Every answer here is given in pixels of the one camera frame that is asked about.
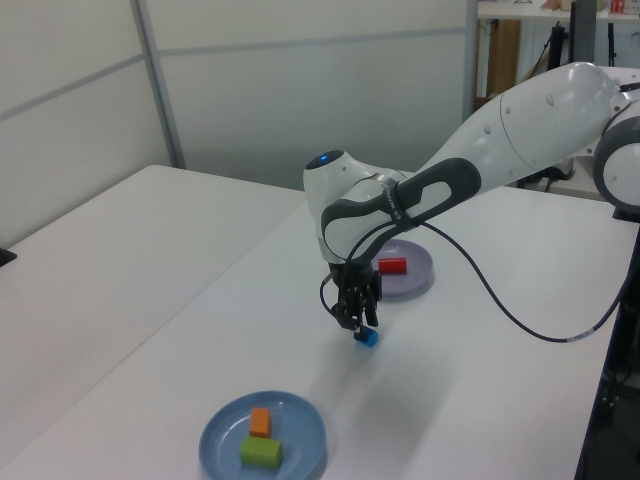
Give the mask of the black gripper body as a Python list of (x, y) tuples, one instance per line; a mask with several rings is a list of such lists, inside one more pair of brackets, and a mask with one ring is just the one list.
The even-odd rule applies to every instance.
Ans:
[(329, 270), (340, 297), (362, 293), (371, 294), (374, 300), (380, 299), (380, 272), (371, 263), (330, 263)]

